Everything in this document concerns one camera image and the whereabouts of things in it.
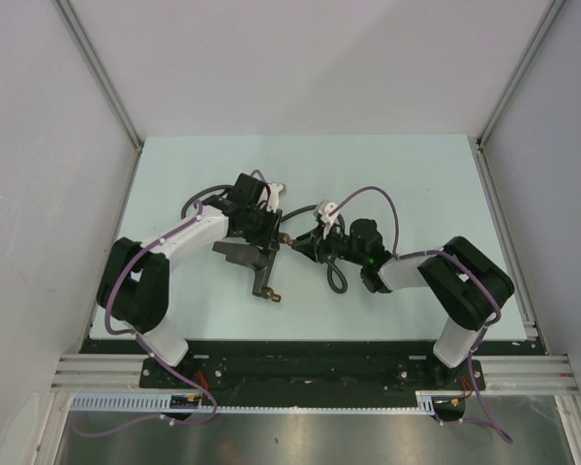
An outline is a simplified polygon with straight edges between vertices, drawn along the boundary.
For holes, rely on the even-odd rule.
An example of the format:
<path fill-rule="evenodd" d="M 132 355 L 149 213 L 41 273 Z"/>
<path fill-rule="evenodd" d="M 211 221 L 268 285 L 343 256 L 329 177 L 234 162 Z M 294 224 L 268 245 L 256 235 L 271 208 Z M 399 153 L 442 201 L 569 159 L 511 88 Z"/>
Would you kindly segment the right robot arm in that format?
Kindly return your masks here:
<path fill-rule="evenodd" d="M 315 263 L 342 260 L 357 265 L 372 294 L 430 289 L 447 314 L 433 346 L 434 359 L 427 364 L 428 379 L 437 388 L 451 388 L 461 379 L 461 363 L 499 321 L 515 291 L 509 276 L 463 236 L 438 250 L 396 257 L 385 248 L 376 221 L 357 219 L 347 232 L 318 222 L 313 230 L 285 242 Z"/>

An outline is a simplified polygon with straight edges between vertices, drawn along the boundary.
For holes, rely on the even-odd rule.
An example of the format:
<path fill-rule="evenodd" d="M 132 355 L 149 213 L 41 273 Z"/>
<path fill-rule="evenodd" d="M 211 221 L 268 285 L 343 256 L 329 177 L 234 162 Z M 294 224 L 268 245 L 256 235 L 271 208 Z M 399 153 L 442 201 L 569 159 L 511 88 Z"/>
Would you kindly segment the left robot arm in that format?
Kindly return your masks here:
<path fill-rule="evenodd" d="M 194 196 L 180 222 L 148 241 L 122 237 L 111 247 L 96 300 L 105 324 L 126 325 L 144 350 L 161 362 L 161 375 L 172 386 L 188 385 L 195 365 L 189 345 L 168 316 L 170 277 L 199 250 L 210 247 L 227 262 L 251 269 L 252 294 L 280 302 L 268 281 L 279 251 L 283 183 L 268 183 L 241 173 L 231 185 L 208 188 Z"/>

